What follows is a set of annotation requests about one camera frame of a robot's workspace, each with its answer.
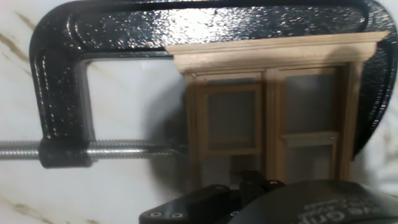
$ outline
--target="screw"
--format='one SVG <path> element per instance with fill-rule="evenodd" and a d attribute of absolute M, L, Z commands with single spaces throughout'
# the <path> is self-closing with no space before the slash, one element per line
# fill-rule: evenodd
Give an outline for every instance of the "screw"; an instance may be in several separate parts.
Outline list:
<path fill-rule="evenodd" d="M 150 217 L 161 217 L 162 213 L 161 212 L 152 212 L 149 216 Z"/>
<path fill-rule="evenodd" d="M 175 213 L 172 215 L 172 218 L 182 218 L 182 217 L 184 217 L 184 214 L 182 213 Z"/>
<path fill-rule="evenodd" d="M 0 142 L 0 160 L 39 159 L 40 141 Z M 148 159 L 175 156 L 171 144 L 143 140 L 93 141 L 86 150 L 93 161 L 98 159 Z"/>
<path fill-rule="evenodd" d="M 239 214 L 238 211 L 234 211 L 234 212 L 231 213 L 231 216 L 233 217 L 233 216 L 236 216 L 236 215 L 238 215 L 238 214 Z"/>

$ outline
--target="threaded screw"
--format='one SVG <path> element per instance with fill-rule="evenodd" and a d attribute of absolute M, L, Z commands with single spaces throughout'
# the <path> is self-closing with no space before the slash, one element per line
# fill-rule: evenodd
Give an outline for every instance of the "threaded screw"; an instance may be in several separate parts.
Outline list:
<path fill-rule="evenodd" d="M 0 160 L 39 159 L 40 141 L 0 142 Z M 99 159 L 148 159 L 178 155 L 171 144 L 143 140 L 102 140 L 90 142 L 88 157 Z"/>

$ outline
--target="wooden window frame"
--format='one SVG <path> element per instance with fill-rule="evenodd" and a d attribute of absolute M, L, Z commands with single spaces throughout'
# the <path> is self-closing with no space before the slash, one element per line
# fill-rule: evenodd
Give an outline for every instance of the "wooden window frame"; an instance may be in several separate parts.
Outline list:
<path fill-rule="evenodd" d="M 359 91 L 361 85 L 362 62 L 351 62 L 340 69 L 335 67 L 307 68 L 298 70 L 279 70 L 271 68 L 265 71 L 266 83 L 266 144 L 265 160 L 266 164 L 263 171 L 268 179 L 285 180 L 285 154 L 287 137 L 289 136 L 322 136 L 325 132 L 319 133 L 294 133 L 285 134 L 285 79 L 287 77 L 308 76 L 308 75 L 339 75 L 339 71 L 343 71 L 343 82 L 335 83 L 338 85 L 339 91 L 333 93 L 341 96 L 340 91 L 347 95 L 338 97 L 335 101 L 342 101 L 338 111 L 335 112 L 334 123 L 341 123 L 341 128 L 331 130 L 331 136 L 336 133 L 340 136 L 335 139 L 331 152 L 331 179 L 348 180 L 349 167 L 353 156 L 354 135 L 356 126 L 356 113 L 358 111 Z M 308 139 L 309 145 L 315 146 L 317 139 Z"/>
<path fill-rule="evenodd" d="M 284 141 L 284 152 L 289 147 L 331 146 L 329 178 L 334 179 L 338 172 L 336 159 L 339 135 L 336 131 L 320 131 L 315 133 L 285 134 L 280 138 Z M 285 160 L 281 161 L 281 163 L 285 169 Z"/>
<path fill-rule="evenodd" d="M 201 187 L 201 140 L 198 137 L 198 89 L 206 81 L 205 76 L 227 77 L 235 73 L 261 73 L 263 104 L 265 106 L 265 140 L 262 143 L 262 171 L 267 179 L 278 179 L 283 173 L 277 160 L 284 146 L 280 134 L 283 131 L 283 114 L 280 98 L 284 94 L 282 76 L 284 70 L 301 68 L 323 68 L 345 66 L 347 76 L 341 81 L 339 91 L 341 114 L 337 167 L 335 178 L 348 180 L 352 160 L 356 113 L 358 111 L 359 88 L 363 62 L 374 55 L 377 43 L 388 32 L 363 32 L 354 34 L 313 35 L 305 37 L 283 37 L 259 40 L 240 40 L 207 44 L 183 44 L 166 46 L 173 55 L 177 70 L 187 81 L 187 113 L 192 189 Z"/>
<path fill-rule="evenodd" d="M 197 77 L 197 83 L 210 80 L 239 80 L 242 78 L 252 78 L 254 81 L 261 80 L 261 72 L 234 72 L 234 73 L 223 73 L 223 74 L 212 74 L 212 75 L 200 75 Z"/>
<path fill-rule="evenodd" d="M 230 155 L 252 155 L 261 154 L 262 151 L 262 88 L 261 84 L 236 85 L 236 86 L 211 86 L 202 87 L 197 91 L 197 114 L 198 114 L 198 139 L 201 157 L 205 156 L 230 156 Z M 254 92 L 254 142 L 252 149 L 223 149 L 220 151 L 209 150 L 208 132 L 208 100 L 207 96 L 217 93 Z"/>

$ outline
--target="white marble surface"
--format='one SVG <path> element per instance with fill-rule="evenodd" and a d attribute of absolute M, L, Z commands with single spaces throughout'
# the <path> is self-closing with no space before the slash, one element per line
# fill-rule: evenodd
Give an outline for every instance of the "white marble surface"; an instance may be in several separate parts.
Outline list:
<path fill-rule="evenodd" d="M 42 138 L 26 59 L 32 27 L 63 2 L 0 0 L 0 140 Z M 398 18 L 396 0 L 381 2 Z M 184 82 L 171 60 L 94 62 L 88 79 L 98 139 L 162 138 L 163 121 L 181 107 Z M 398 194 L 397 131 L 394 94 L 380 127 L 353 162 L 353 180 Z M 186 175 L 175 171 L 184 167 L 172 159 L 156 166 L 145 160 L 101 161 L 90 169 L 56 170 L 38 161 L 0 162 L 0 223 L 138 223 L 141 212 L 180 194 Z"/>

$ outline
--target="wooden molding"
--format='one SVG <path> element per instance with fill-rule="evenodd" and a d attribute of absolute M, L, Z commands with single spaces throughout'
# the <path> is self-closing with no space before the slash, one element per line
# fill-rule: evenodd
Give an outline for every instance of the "wooden molding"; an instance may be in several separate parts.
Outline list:
<path fill-rule="evenodd" d="M 251 142 L 254 141 L 254 137 L 252 136 L 228 136 L 223 138 L 209 138 L 210 144 L 223 144 L 229 142 Z"/>
<path fill-rule="evenodd" d="M 197 78 L 199 81 L 209 81 L 209 80 L 231 80 L 240 78 L 253 78 L 255 80 L 261 79 L 261 72 L 251 72 L 251 73 L 224 73 L 224 74 L 214 74 L 214 75 L 202 75 Z"/>
<path fill-rule="evenodd" d="M 190 176 L 191 190 L 197 190 L 202 186 L 202 157 L 198 150 L 198 130 L 197 130 L 197 107 L 196 107 L 196 88 L 195 80 L 191 75 L 185 75 L 187 82 L 187 115 L 188 115 L 188 138 L 189 138 L 189 159 L 190 159 Z"/>
<path fill-rule="evenodd" d="M 279 76 L 276 68 L 267 69 L 264 72 L 264 78 L 266 82 L 266 142 L 263 151 L 265 155 L 263 171 L 265 171 L 266 179 L 284 181 L 285 147 L 284 142 L 279 139 L 279 136 L 284 133 L 284 79 Z"/>
<path fill-rule="evenodd" d="M 181 73 L 362 62 L 388 32 L 314 35 L 167 46 Z"/>
<path fill-rule="evenodd" d="M 358 114 L 359 94 L 361 92 L 362 62 L 351 62 L 345 74 L 348 81 L 343 121 L 343 134 L 339 151 L 338 179 L 349 180 L 350 166 L 353 158 L 356 117 Z"/>
<path fill-rule="evenodd" d="M 309 68 L 279 71 L 283 77 L 306 76 L 306 75 L 334 75 L 336 68 Z"/>
<path fill-rule="evenodd" d="M 260 155 L 260 149 L 228 149 L 219 151 L 206 151 L 204 156 L 245 156 L 245 155 Z"/>
<path fill-rule="evenodd" d="M 281 138 L 287 147 L 307 147 L 333 145 L 339 133 L 336 131 L 322 131 L 317 133 L 285 134 Z"/>

